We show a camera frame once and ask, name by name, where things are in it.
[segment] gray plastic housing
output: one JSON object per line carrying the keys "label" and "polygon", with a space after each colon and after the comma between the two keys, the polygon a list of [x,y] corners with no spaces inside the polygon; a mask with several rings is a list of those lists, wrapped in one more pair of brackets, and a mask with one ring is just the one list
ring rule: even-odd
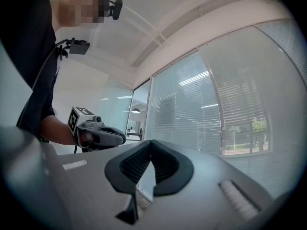
{"label": "gray plastic housing", "polygon": [[[25,131],[1,128],[1,169],[23,207],[53,229],[258,229],[281,205],[279,201],[274,207],[258,183],[219,157],[160,141],[192,162],[193,176],[176,194],[154,197],[143,216],[128,224],[117,215],[127,209],[131,195],[117,192],[104,170],[112,158],[143,142],[58,156],[50,144]],[[234,182],[256,206],[256,217],[241,217],[219,186],[225,180]]]}

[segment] tree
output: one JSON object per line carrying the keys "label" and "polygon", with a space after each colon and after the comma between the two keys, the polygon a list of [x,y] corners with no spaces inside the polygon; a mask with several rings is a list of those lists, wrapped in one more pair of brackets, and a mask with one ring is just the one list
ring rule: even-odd
{"label": "tree", "polygon": [[240,132],[241,129],[239,126],[231,126],[229,132],[233,134],[234,138],[234,149],[236,149],[236,133]]}
{"label": "tree", "polygon": [[266,139],[267,122],[264,117],[254,118],[253,120],[253,134],[256,134],[256,141],[259,142],[259,151],[263,151],[263,144]]}

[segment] window blinds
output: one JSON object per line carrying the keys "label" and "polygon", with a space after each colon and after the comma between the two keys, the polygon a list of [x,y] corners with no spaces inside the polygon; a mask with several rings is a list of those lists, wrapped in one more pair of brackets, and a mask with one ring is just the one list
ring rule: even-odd
{"label": "window blinds", "polygon": [[307,45],[297,24],[290,20],[280,20],[260,23],[257,27],[286,52],[307,86]]}
{"label": "window blinds", "polygon": [[219,108],[208,70],[197,51],[152,77],[145,139],[220,155]]}
{"label": "window blinds", "polygon": [[199,51],[222,104],[225,160],[273,197],[291,190],[305,165],[307,131],[307,93],[292,61],[254,26]]}

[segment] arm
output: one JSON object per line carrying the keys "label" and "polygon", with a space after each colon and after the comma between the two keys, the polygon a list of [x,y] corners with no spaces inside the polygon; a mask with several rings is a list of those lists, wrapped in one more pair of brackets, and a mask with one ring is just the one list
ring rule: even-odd
{"label": "arm", "polygon": [[54,115],[49,115],[41,121],[40,131],[42,137],[47,140],[63,145],[75,145],[68,125],[59,121]]}
{"label": "arm", "polygon": [[[41,136],[47,140],[63,144],[63,145],[76,145],[73,135],[67,124],[59,121],[55,115],[52,108],[53,100],[53,87],[56,82],[54,78],[51,86],[51,91],[49,92],[47,98],[45,99],[40,122],[40,132]],[[86,137],[86,132],[80,135],[81,143],[88,141]]]}

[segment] white wall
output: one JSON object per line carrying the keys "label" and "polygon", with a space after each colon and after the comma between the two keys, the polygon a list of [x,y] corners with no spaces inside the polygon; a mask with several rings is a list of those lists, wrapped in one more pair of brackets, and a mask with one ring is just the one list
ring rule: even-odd
{"label": "white wall", "polygon": [[205,14],[173,34],[170,46],[157,48],[139,66],[134,87],[176,58],[205,42],[236,29],[264,21],[289,18],[279,3],[243,0]]}
{"label": "white wall", "polygon": [[104,72],[110,77],[117,79],[128,86],[132,87],[135,83],[136,73],[129,72],[110,62],[106,62],[104,60],[104,54],[101,55],[101,58],[97,58],[96,56],[92,55],[90,51],[88,51],[86,55],[69,55],[69,58]]}
{"label": "white wall", "polygon": [[[99,113],[102,90],[108,79],[104,74],[92,67],[73,59],[64,59],[61,63],[57,82],[54,87],[53,108],[56,117],[67,123],[73,106],[85,107],[94,114]],[[74,146],[60,145],[54,142],[57,154],[74,152]]]}

